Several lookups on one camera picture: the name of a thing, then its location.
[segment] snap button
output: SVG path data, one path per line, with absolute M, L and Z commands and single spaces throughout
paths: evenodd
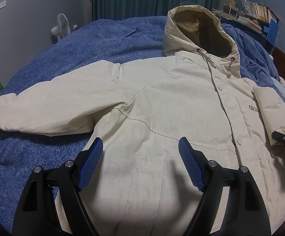
M 238 138 L 236 139 L 236 142 L 237 142 L 238 145 L 242 145 L 242 140 L 241 140 L 241 138 L 238 137 Z

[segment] blue blanket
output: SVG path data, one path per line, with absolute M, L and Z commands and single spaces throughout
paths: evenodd
M 1 95 L 20 93 L 35 83 L 104 59 L 125 63 L 163 55 L 166 17 L 98 20 L 68 35 L 20 70 Z M 236 41 L 241 56 L 241 75 L 259 86 L 272 86 L 277 70 L 263 47 L 242 31 L 223 24 Z M 0 223 L 11 231 L 16 207 L 33 167 L 50 169 L 74 159 L 90 133 L 47 137 L 0 131 Z
M 253 80 L 260 87 L 271 87 L 275 89 L 285 103 L 285 96 L 282 95 L 272 81 L 272 78 L 275 78 L 278 81 L 280 80 L 277 68 L 268 52 L 258 41 L 254 40 L 240 29 L 234 28 L 229 24 L 222 24 L 222 28 L 235 40 L 238 46 L 241 77 Z

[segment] drawstring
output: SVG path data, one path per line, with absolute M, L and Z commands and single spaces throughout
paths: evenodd
M 200 55 L 202 55 L 204 58 L 206 58 L 207 63 L 209 62 L 212 67 L 216 68 L 214 66 L 214 62 L 205 53 L 203 53 L 200 49 L 197 49 L 197 52 L 200 53 Z
M 201 55 L 203 58 L 206 59 L 206 62 L 207 62 L 207 63 L 209 62 L 212 67 L 216 68 L 214 62 L 213 62 L 205 53 L 203 53 L 200 49 L 197 49 L 197 52 L 200 53 L 200 55 Z M 230 76 L 232 75 L 232 73 L 231 73 L 231 66 L 232 66 L 234 60 L 235 60 L 235 58 L 232 57 L 232 58 L 231 58 L 231 62 L 230 62 L 230 64 L 229 64 L 228 71 L 227 71 L 227 73 L 226 73 L 226 75 L 227 75 L 228 77 L 230 77 Z
M 226 73 L 226 75 L 227 75 L 228 77 L 230 77 L 230 76 L 232 75 L 232 73 L 231 73 L 231 65 L 233 64 L 233 62 L 234 62 L 234 58 L 232 57 L 232 58 L 231 58 L 230 65 L 229 65 L 229 68 L 228 68 L 228 72 Z

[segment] white fan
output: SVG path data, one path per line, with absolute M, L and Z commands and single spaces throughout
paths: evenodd
M 57 36 L 58 41 L 71 33 L 71 28 L 65 14 L 60 13 L 57 16 L 57 26 L 53 27 L 51 32 L 53 35 Z

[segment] blue gripper pad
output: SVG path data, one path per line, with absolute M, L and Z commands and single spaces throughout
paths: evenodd
M 79 171 L 79 181 L 77 185 L 79 191 L 82 191 L 85 187 L 89 185 L 93 173 L 101 158 L 102 152 L 103 142 L 102 139 L 99 139 L 94 145 L 81 170 Z
M 203 182 L 203 171 L 192 154 L 189 142 L 184 137 L 179 140 L 179 153 L 193 185 L 203 192 L 205 188 L 205 184 Z

